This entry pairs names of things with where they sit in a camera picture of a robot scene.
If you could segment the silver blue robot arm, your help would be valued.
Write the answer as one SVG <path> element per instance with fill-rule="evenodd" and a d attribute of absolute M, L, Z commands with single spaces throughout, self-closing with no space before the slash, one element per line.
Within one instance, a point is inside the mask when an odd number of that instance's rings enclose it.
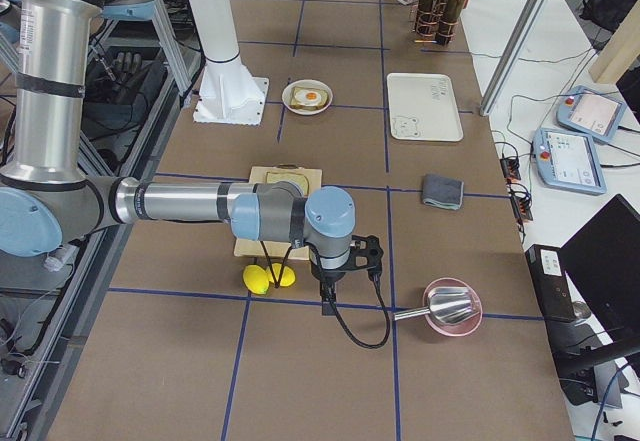
<path fill-rule="evenodd" d="M 223 222 L 235 237 L 309 247 L 325 314 L 355 269 L 355 206 L 335 187 L 163 184 L 87 176 L 78 166 L 90 24 L 148 20 L 155 0 L 21 0 L 14 152 L 1 169 L 1 248 L 31 257 L 139 220 Z"/>

